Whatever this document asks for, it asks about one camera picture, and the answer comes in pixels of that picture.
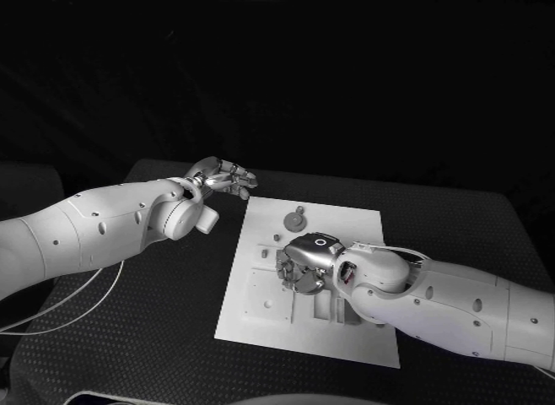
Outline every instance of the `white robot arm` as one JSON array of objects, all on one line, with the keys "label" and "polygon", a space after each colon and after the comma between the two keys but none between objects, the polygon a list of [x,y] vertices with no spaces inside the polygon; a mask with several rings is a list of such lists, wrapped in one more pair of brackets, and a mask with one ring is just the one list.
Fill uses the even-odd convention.
[{"label": "white robot arm", "polygon": [[60,275],[128,259],[155,241],[206,233],[217,213],[203,203],[217,190],[247,198],[252,173],[214,157],[155,181],[79,192],[54,205],[0,222],[0,300]]},{"label": "white robot arm", "polygon": [[416,252],[420,260],[407,262],[389,249],[361,242],[345,248],[309,233],[283,248],[276,275],[301,294],[330,284],[366,321],[439,348],[555,372],[555,294]]}]

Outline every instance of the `white board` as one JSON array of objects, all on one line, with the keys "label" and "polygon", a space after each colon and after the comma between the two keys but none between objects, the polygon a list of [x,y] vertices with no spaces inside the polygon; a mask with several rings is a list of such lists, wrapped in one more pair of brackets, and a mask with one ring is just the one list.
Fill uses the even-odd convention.
[{"label": "white board", "polygon": [[[308,224],[292,233],[283,216],[298,206]],[[330,283],[317,295],[281,285],[276,250],[308,232],[337,237],[344,246],[354,240],[383,244],[379,211],[250,197],[214,338],[399,368],[393,327],[364,321]]]}]

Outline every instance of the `black table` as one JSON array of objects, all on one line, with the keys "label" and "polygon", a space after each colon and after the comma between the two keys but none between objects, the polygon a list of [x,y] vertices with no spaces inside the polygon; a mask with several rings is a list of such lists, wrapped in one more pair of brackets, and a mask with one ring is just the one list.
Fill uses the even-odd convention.
[{"label": "black table", "polygon": [[[141,160],[126,182],[183,176],[190,164]],[[258,197],[380,211],[384,241],[555,292],[504,196],[427,186],[253,170]],[[399,370],[214,340],[246,204],[217,193],[210,235],[152,244],[125,261],[121,280],[70,327],[24,337],[11,361],[18,403],[57,404],[89,390],[173,404],[224,404],[315,392],[390,404],[555,403],[555,381],[523,364],[458,356],[396,333]],[[116,267],[30,331],[75,318],[102,296]],[[46,305],[89,274],[63,277]]]}]

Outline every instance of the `dark background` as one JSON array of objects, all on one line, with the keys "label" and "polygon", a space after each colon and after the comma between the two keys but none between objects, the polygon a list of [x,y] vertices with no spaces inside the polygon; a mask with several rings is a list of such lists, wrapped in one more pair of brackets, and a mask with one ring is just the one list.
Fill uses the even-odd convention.
[{"label": "dark background", "polygon": [[0,160],[66,195],[209,155],[499,192],[555,280],[555,3],[453,3],[7,3]]}]

